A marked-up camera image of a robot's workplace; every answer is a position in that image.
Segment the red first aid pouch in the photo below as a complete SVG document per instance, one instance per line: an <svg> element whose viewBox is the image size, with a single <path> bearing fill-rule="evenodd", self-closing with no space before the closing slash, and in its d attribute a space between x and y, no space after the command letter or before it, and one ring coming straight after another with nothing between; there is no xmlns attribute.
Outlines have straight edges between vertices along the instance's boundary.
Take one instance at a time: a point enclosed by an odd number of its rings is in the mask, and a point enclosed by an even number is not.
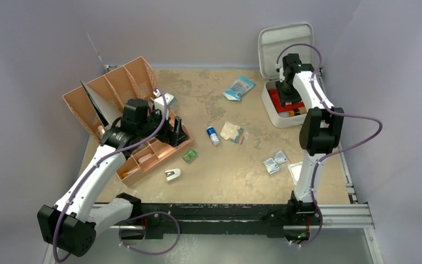
<svg viewBox="0 0 422 264"><path fill-rule="evenodd" d="M268 91L270 99L276 109L276 112L279 116L286 118L289 117L288 116L288 111L295 109L295 108L301 108L301 107L305 107L304 103L301 102L297 102L297 103L281 103L280 98L279 98L279 94L277 92L276 89L272 89Z"/></svg>

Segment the brown bottle orange cap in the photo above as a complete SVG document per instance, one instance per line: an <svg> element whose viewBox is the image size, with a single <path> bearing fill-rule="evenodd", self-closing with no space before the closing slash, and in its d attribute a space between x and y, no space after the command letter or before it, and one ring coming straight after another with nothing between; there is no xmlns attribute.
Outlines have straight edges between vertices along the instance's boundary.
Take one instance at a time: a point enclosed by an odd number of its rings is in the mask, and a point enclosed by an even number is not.
<svg viewBox="0 0 422 264"><path fill-rule="evenodd" d="M294 116L300 116L300 115L303 115L303 114L306 114L306 113L307 113L306 108L305 107L301 107L301 108L295 108L295 109L289 110L288 111L288 116L289 117L294 117Z"/></svg>

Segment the blue white wipes packet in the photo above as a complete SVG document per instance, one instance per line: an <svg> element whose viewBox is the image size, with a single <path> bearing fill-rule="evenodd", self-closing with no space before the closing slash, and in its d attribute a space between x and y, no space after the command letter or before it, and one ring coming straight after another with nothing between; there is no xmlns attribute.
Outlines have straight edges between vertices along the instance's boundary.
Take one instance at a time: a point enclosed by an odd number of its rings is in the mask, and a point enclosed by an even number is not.
<svg viewBox="0 0 422 264"><path fill-rule="evenodd" d="M250 89L255 87L250 79L240 75L234 83L223 92L223 96L229 101L241 101L241 97Z"/></svg>

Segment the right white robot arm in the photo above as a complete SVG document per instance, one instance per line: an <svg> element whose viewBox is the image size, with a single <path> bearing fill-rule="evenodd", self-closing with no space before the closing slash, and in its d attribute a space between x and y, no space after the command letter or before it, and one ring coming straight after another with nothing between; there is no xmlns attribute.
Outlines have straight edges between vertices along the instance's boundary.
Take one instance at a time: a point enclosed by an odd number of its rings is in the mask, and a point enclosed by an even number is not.
<svg viewBox="0 0 422 264"><path fill-rule="evenodd" d="M277 72L280 104L285 107L302 102L307 110L299 134L299 144L304 151L301 172L286 210L288 220L299 224L319 213L315 205L318 185L325 159L340 142L343 109L334 107L326 98L314 67L302 63L298 54L285 55Z"/></svg>

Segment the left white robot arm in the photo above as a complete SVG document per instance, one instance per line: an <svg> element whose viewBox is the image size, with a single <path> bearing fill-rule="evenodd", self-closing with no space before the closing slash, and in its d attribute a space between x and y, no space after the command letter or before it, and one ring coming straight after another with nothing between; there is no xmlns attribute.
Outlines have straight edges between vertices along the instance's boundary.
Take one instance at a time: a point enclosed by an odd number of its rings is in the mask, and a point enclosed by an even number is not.
<svg viewBox="0 0 422 264"><path fill-rule="evenodd" d="M99 103L94 108L103 124L95 155L74 185L53 206L44 205L37 213L42 237L51 244L57 263L63 262L59 251L81 257L99 234L119 222L141 222L147 230L173 218L169 212L145 211L140 199L126 193L97 210L93 205L110 177L141 145L154 140L177 147L189 140L181 117L172 117L167 103L152 108L140 98L128 100L122 111L109 111Z"/></svg>

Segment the green small box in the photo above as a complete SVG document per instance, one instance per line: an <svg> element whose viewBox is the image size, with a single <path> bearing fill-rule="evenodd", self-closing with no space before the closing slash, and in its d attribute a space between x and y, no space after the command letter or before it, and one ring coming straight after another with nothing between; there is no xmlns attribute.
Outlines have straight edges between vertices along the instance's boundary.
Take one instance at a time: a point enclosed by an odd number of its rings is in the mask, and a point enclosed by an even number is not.
<svg viewBox="0 0 422 264"><path fill-rule="evenodd" d="M190 149L188 150L182 157L182 159L187 163L190 164L191 162L193 162L196 157L197 157L198 153L195 149Z"/></svg>

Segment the blue white bandage roll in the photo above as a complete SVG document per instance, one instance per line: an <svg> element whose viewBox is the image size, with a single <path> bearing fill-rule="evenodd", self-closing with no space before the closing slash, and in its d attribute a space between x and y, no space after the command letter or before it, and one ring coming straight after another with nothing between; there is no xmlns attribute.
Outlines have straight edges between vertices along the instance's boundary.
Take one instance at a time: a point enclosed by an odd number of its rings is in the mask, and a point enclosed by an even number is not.
<svg viewBox="0 0 422 264"><path fill-rule="evenodd" d="M212 126L208 126L206 129L206 132L210 138L210 140L212 141L214 146L218 146L220 144L220 140L219 137L215 131L215 129Z"/></svg>

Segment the grey open storage case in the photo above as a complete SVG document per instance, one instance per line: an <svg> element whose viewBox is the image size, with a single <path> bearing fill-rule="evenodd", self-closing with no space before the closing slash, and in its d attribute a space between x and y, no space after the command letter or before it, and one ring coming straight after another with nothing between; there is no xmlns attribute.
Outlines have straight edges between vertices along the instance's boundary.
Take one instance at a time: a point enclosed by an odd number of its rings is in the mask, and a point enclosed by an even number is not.
<svg viewBox="0 0 422 264"><path fill-rule="evenodd" d="M302 125L305 114L290 117L288 112L278 113L276 104L270 98L270 91L276 90L276 84L282 80L282 58L289 53L296 53L302 63L319 65L316 51L303 44L314 46L314 31L311 24L295 23L264 29L258 36L259 68L266 79L262 90L262 101L270 121L277 128Z"/></svg>

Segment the pink desk tray organizer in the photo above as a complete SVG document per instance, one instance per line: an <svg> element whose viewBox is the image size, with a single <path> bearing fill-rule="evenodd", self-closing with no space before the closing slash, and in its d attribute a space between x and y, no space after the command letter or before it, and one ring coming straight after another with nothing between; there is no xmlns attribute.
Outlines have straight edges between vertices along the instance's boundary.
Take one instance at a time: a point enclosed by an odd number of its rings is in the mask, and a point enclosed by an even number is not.
<svg viewBox="0 0 422 264"><path fill-rule="evenodd" d="M118 179L126 186L132 186L148 174L154 172L160 165L183 153L192 146L193 138L182 142L176 147L163 143L158 139L150 139L134 150L126 162L116 171Z"/></svg>

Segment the white stapler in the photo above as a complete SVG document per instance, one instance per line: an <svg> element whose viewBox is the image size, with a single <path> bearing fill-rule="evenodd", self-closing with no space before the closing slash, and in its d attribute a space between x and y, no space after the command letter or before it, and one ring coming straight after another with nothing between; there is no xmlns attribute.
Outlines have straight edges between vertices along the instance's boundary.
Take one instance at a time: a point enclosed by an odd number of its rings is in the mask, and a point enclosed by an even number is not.
<svg viewBox="0 0 422 264"><path fill-rule="evenodd" d="M181 176L181 170L180 169L170 169L166 170L165 172L166 181L169 183Z"/></svg>

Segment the beige gauze wrap packet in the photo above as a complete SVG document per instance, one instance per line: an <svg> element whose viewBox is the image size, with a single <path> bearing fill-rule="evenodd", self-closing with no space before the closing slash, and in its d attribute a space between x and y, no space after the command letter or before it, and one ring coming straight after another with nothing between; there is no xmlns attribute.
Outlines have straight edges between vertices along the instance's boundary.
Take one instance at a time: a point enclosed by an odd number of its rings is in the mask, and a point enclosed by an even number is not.
<svg viewBox="0 0 422 264"><path fill-rule="evenodd" d="M248 139L249 132L239 125L225 122L220 136L226 141L242 145Z"/></svg>

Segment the pink file organizer rack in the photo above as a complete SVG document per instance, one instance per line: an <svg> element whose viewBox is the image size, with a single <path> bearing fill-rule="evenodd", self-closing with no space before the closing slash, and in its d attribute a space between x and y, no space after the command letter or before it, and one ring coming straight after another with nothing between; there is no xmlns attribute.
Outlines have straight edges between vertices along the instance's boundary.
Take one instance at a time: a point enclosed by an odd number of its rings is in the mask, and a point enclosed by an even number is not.
<svg viewBox="0 0 422 264"><path fill-rule="evenodd" d="M132 98L150 102L155 97L154 88L159 86L153 68L143 57L91 80L86 85L119 112L123 111L127 101ZM79 86L63 95L63 99L86 131L96 141L100 141L98 126L102 125L102 121L84 88Z"/></svg>

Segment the dark folder in rack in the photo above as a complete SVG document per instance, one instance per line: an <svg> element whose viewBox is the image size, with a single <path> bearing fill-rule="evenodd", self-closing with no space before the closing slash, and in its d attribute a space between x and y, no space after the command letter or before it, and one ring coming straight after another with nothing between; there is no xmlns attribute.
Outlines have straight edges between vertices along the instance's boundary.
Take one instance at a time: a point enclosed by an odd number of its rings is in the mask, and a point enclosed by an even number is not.
<svg viewBox="0 0 422 264"><path fill-rule="evenodd" d="M105 115L102 113L102 109L100 107L100 105L98 104L100 102L100 95L95 92L92 88L90 88L87 84L85 84L83 81L80 80L80 83L83 87L83 89L85 90L86 95L88 96L91 105L93 106L98 118L100 119L102 125L105 128L109 127L109 122L106 119Z"/></svg>

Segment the alcohol pad sachet pair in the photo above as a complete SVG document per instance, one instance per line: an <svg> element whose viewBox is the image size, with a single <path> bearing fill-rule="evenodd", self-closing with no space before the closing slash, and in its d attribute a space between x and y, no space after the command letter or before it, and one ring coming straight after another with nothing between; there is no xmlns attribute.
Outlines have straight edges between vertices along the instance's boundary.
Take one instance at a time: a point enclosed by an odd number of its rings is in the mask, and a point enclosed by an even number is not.
<svg viewBox="0 0 422 264"><path fill-rule="evenodd" d="M273 158L268 158L267 160L263 162L263 164L269 175L272 175L280 171L279 164Z"/></svg>

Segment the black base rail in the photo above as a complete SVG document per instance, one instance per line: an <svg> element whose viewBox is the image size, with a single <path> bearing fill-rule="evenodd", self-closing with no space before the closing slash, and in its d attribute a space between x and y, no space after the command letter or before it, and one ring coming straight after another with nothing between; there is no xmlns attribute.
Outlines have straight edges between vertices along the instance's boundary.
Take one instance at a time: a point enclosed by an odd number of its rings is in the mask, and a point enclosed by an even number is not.
<svg viewBox="0 0 422 264"><path fill-rule="evenodd" d="M161 239L166 234L199 235L265 235L307 241L310 228L321 225L322 214L287 215L287 203L224 204L224 203L143 203L127 193L117 195L133 204L133 212L125 224L138 224L146 231L146 239Z"/></svg>

